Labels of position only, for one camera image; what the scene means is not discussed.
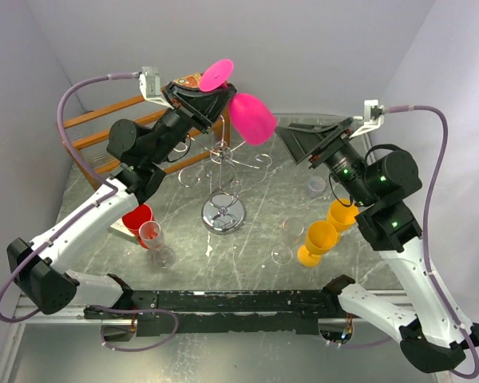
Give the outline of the pink wine glass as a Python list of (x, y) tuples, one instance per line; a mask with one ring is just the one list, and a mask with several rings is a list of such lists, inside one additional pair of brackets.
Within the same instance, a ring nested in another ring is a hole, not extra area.
[[(200, 91), (211, 92), (223, 88), (233, 70), (234, 63), (230, 59), (215, 62), (201, 75)], [(277, 126), (277, 119), (270, 109), (249, 93), (237, 93), (231, 99), (229, 116), (233, 127), (243, 140), (253, 146), (268, 141)]]

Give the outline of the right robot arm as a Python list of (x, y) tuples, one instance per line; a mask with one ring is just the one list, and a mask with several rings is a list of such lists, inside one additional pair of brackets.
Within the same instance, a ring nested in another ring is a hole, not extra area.
[(422, 188), (418, 166), (394, 144), (384, 144), (387, 153), (369, 164), (350, 144), (353, 123), (347, 117), (328, 126), (289, 124), (275, 133), (296, 164), (325, 164), (361, 208), (354, 219), (362, 237), (389, 265), (414, 309), (399, 309), (341, 275), (323, 288), (324, 311), (335, 318), (347, 312), (377, 327), (423, 373), (452, 371), (465, 360), (466, 349), (479, 346), (479, 323), (453, 304), (425, 253), (423, 231), (404, 203)]

